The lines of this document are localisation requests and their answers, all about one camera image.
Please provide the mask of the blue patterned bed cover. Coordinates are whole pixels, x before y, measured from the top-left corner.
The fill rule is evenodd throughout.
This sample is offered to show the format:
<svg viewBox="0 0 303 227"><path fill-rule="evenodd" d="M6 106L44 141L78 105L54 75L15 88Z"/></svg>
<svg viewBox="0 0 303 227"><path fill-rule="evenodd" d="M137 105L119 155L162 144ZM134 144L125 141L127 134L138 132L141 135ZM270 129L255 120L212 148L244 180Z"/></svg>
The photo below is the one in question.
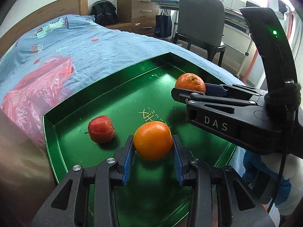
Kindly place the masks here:
<svg viewBox="0 0 303 227"><path fill-rule="evenodd" d="M243 84L197 54L150 36L105 28L90 15L63 15L23 34L1 58L1 98L28 73L55 58L69 58L74 72L63 84L72 93L143 60L172 52L227 85Z"/></svg>

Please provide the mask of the dark blue tote bag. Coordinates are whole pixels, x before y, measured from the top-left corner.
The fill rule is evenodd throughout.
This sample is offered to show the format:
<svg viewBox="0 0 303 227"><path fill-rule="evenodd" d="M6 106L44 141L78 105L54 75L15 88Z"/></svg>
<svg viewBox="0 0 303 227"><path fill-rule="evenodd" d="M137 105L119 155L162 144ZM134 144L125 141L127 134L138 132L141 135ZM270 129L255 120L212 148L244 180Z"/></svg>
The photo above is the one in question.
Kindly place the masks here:
<svg viewBox="0 0 303 227"><path fill-rule="evenodd" d="M167 9L163 9L160 15L156 15L154 36L168 38L172 34L172 19Z"/></svg>

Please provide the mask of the grey chair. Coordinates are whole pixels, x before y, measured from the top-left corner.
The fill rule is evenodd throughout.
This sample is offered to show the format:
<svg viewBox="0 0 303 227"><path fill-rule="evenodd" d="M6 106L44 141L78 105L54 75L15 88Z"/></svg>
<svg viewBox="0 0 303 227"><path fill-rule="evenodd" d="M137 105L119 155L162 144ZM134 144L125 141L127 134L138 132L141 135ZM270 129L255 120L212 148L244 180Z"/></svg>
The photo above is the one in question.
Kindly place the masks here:
<svg viewBox="0 0 303 227"><path fill-rule="evenodd" d="M177 32L173 43L187 42L187 49L196 45L207 51L207 60L212 62L219 53L221 66L226 50L222 42L225 22L225 7L220 0L179 0Z"/></svg>

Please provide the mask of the wooden headboard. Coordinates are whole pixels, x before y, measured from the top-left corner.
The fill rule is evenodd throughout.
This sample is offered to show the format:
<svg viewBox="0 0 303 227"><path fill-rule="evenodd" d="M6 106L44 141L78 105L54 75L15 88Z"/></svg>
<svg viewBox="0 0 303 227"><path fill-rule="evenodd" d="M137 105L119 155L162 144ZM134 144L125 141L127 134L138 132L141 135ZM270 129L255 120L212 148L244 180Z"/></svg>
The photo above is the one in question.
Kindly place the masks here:
<svg viewBox="0 0 303 227"><path fill-rule="evenodd" d="M57 0L27 15L1 37L1 56L26 32L65 14L87 15L88 0Z"/></svg>

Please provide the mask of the pink plastic sheet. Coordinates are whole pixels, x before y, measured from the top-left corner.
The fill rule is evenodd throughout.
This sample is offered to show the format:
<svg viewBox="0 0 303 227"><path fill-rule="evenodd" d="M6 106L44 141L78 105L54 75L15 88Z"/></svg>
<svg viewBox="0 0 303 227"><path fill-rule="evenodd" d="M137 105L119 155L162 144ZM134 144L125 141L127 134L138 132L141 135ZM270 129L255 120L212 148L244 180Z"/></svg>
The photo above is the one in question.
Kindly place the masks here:
<svg viewBox="0 0 303 227"><path fill-rule="evenodd" d="M51 58L4 96L1 110L37 145L45 145L43 115L71 95L64 84L73 71L71 58Z"/></svg>

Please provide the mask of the green metal tray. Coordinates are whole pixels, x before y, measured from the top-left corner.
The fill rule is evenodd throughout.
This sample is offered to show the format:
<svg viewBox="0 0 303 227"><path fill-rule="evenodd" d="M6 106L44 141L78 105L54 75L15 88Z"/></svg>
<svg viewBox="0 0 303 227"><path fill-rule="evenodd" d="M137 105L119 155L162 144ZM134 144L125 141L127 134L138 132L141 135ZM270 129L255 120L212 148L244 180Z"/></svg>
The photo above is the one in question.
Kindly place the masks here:
<svg viewBox="0 0 303 227"><path fill-rule="evenodd" d="M167 53L112 73L47 112L44 132L55 179L62 180L74 165L88 168L113 156L129 135L150 121L167 124L193 156L210 166L225 166L235 145L188 124L186 106L171 97L183 73L195 73L210 84L223 83L196 64ZM85 134L89 122L101 115L111 119L116 133L104 144ZM115 194L120 226L175 226L188 214L191 189L179 185L171 156L147 161L135 155L129 180Z"/></svg>

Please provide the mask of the black backpack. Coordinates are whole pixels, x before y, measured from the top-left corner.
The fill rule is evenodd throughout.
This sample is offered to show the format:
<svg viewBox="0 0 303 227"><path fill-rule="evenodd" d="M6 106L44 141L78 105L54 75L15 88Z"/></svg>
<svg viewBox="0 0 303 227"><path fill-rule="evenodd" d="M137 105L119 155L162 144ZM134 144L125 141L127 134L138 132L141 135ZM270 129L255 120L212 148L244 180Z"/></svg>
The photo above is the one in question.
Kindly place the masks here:
<svg viewBox="0 0 303 227"><path fill-rule="evenodd" d="M90 15L95 16L95 22L101 26L114 25L118 22L116 7L107 0L100 0L92 5Z"/></svg>

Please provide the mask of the mandarin front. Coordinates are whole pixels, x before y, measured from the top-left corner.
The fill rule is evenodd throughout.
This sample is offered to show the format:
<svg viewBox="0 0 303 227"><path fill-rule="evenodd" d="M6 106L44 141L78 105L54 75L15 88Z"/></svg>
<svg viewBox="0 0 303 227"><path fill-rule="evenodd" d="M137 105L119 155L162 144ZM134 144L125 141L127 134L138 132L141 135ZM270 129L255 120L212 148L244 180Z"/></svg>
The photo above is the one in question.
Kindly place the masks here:
<svg viewBox="0 0 303 227"><path fill-rule="evenodd" d="M177 79L175 88L187 89L205 93L206 86L202 78L194 73L184 73Z"/></svg>

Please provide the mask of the red apple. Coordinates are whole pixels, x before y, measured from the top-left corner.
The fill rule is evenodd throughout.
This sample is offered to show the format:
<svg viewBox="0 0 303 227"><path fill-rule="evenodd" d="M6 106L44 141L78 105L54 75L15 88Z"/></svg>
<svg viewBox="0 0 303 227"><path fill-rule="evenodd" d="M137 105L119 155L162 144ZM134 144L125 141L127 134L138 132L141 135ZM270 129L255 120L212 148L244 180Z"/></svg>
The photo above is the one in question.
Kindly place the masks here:
<svg viewBox="0 0 303 227"><path fill-rule="evenodd" d="M91 120L85 134L89 134L91 140L99 144L110 142L116 135L111 119L106 115Z"/></svg>

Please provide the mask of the wooden drawer cabinet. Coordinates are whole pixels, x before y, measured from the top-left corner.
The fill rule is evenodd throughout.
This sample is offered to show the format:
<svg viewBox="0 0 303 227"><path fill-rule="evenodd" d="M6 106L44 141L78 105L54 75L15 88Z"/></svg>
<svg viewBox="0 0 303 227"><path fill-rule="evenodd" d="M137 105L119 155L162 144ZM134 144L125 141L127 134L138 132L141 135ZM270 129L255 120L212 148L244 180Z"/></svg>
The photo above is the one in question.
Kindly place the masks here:
<svg viewBox="0 0 303 227"><path fill-rule="evenodd" d="M118 21L131 23L133 33L152 36L158 14L155 0L117 0Z"/></svg>

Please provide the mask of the desk with shelf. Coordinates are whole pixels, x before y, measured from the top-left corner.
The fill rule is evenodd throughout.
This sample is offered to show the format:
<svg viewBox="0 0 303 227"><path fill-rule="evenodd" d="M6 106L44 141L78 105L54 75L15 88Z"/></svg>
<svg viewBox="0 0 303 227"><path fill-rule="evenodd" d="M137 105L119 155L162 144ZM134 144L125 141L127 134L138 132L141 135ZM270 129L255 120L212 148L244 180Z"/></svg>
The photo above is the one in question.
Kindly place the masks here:
<svg viewBox="0 0 303 227"><path fill-rule="evenodd" d="M244 76L256 47L250 37L250 30L242 14L225 7L223 42L226 44L227 65L237 77Z"/></svg>

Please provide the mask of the low wooden nightstand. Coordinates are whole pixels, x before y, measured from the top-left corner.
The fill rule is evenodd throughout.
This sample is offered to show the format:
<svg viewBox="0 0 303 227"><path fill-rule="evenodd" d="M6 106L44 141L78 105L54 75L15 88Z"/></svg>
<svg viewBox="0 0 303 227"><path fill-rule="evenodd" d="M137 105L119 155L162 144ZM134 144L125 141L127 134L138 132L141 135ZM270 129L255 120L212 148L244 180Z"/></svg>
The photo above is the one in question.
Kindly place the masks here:
<svg viewBox="0 0 303 227"><path fill-rule="evenodd" d="M133 32L133 23L129 22L119 22L113 25L105 26L108 29L112 30L120 30L120 31L126 31L126 32Z"/></svg>

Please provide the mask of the black steel electric kettle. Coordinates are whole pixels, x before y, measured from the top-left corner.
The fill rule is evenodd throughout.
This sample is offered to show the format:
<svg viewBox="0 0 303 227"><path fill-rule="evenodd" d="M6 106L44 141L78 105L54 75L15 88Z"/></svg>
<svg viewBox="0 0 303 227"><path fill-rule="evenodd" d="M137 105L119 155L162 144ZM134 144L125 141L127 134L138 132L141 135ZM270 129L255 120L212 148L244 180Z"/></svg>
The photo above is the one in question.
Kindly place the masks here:
<svg viewBox="0 0 303 227"><path fill-rule="evenodd" d="M54 188L45 147L1 112L1 226L30 226Z"/></svg>

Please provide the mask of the smooth orange front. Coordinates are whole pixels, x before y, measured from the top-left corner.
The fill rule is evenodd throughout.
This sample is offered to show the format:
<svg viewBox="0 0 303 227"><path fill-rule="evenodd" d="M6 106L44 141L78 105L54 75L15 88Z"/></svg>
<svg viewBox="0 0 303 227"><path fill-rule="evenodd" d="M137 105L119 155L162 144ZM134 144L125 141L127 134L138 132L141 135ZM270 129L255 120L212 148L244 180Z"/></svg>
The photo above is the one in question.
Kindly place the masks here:
<svg viewBox="0 0 303 227"><path fill-rule="evenodd" d="M134 134L134 147L146 160L159 160L170 154L173 138L169 127L160 121L150 121L140 126Z"/></svg>

